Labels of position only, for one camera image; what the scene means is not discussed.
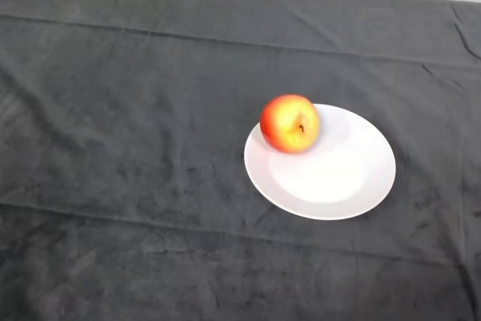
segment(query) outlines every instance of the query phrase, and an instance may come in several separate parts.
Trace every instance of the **table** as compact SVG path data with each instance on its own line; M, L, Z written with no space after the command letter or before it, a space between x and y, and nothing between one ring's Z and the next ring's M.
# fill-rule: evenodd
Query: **table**
M2 320L479 318L481 5L0 0ZM244 168L296 92L372 122L386 200L320 222Z

